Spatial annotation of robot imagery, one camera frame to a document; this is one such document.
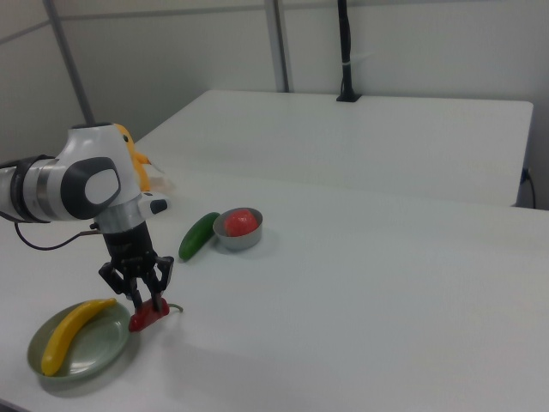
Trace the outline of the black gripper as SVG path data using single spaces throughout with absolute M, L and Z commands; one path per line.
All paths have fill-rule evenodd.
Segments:
M 123 294 L 133 304 L 134 311 L 142 308 L 137 277 L 149 277 L 149 291 L 154 309 L 161 309 L 161 298 L 172 276 L 174 258 L 157 256 L 148 226 L 141 223 L 121 233 L 103 233 L 111 260 L 99 270 L 101 278 L 115 294 Z

